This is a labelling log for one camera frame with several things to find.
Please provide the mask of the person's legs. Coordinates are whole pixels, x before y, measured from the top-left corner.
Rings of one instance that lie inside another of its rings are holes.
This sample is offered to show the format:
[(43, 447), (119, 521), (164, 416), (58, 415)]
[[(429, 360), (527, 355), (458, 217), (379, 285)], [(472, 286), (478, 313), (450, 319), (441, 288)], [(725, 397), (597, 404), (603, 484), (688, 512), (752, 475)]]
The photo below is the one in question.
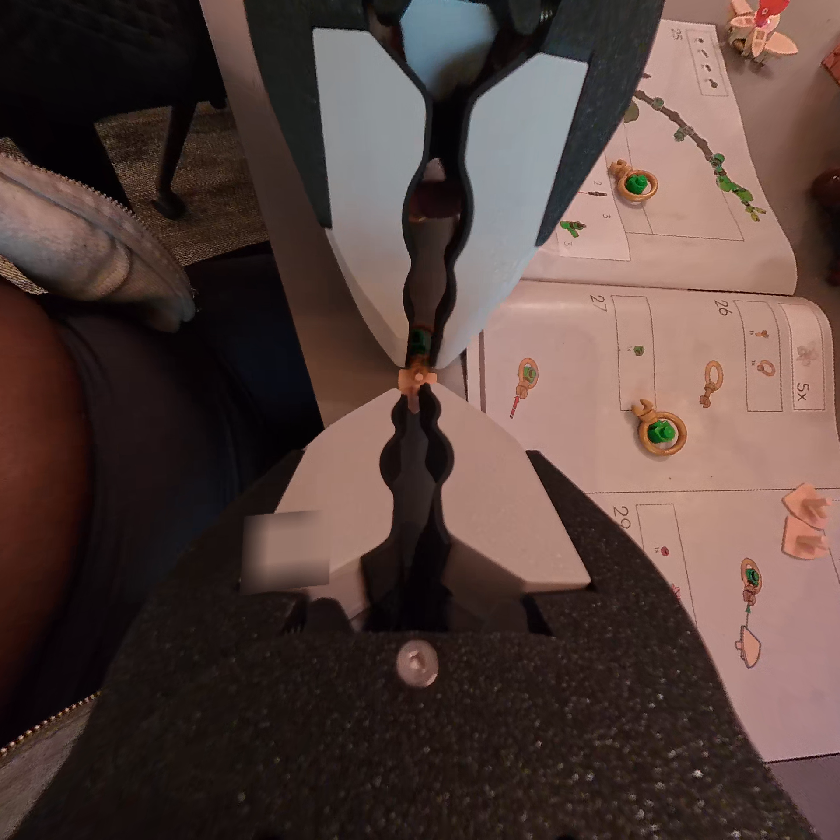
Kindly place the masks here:
[(97, 690), (187, 546), (322, 431), (270, 245), (186, 273), (175, 333), (2, 279), (2, 742)]

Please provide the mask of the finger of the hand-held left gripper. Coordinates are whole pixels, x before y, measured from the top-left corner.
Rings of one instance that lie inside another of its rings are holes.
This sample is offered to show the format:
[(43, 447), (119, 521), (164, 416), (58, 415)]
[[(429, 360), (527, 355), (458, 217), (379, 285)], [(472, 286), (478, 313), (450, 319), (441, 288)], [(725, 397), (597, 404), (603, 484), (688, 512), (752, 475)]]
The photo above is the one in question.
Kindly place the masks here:
[(482, 92), (467, 124), (469, 231), (437, 367), (449, 365), (518, 284), (536, 241), (588, 64), (538, 53)]
[(399, 368), (409, 323), (406, 202), (427, 162), (430, 99), (371, 33), (312, 31), (330, 223), (326, 233), (368, 329)]

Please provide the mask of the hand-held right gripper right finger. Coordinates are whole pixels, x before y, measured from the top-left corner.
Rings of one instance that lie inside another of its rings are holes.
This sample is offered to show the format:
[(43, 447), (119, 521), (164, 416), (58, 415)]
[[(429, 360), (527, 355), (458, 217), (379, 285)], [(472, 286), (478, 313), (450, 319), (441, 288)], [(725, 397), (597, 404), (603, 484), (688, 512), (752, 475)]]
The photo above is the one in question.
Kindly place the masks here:
[(453, 596), (576, 591), (591, 577), (526, 452), (441, 384), (420, 390), (433, 523)]

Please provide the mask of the loose pink brick flower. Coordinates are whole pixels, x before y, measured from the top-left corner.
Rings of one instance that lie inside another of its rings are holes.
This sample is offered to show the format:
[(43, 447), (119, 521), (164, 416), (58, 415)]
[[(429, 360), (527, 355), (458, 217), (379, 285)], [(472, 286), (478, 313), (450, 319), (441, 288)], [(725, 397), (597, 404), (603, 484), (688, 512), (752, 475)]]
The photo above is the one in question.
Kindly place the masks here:
[(727, 42), (744, 59), (764, 65), (768, 60), (795, 56), (795, 42), (778, 30), (788, 1), (729, 1)]

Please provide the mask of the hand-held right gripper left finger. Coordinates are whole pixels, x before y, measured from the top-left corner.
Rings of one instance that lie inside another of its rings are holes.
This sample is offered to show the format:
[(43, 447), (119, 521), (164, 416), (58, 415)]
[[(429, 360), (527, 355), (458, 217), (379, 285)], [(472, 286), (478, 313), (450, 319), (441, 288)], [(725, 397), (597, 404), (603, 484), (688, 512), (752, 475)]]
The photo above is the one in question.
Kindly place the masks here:
[(273, 581), (362, 581), (362, 558), (390, 535), (394, 500), (380, 466), (395, 435), (392, 389), (329, 426), (306, 448), (276, 509)]

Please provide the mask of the instruction booklet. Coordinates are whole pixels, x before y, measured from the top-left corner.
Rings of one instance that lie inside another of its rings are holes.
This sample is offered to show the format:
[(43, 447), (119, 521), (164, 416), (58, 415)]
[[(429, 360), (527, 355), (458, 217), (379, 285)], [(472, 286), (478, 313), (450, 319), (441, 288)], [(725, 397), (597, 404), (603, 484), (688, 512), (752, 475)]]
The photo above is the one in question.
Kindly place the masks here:
[[(663, 19), (624, 121), (468, 351), (469, 401), (644, 549), (769, 762), (838, 753), (833, 342), (794, 297), (713, 24)], [(829, 554), (782, 499), (833, 500)]]

